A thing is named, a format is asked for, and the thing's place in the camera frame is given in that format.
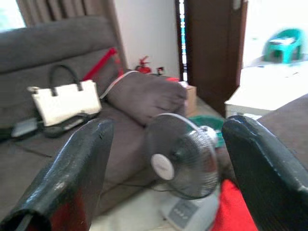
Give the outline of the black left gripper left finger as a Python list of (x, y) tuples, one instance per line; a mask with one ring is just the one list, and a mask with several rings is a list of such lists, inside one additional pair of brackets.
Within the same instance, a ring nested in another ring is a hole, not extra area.
[(114, 137), (110, 119), (75, 131), (3, 218), (3, 231), (87, 231), (103, 189)]

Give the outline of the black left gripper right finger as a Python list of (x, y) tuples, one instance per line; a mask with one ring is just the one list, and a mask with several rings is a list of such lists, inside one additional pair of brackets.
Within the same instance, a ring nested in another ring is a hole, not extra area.
[(308, 170), (258, 121), (235, 115), (222, 135), (239, 189), (260, 231), (308, 229)]

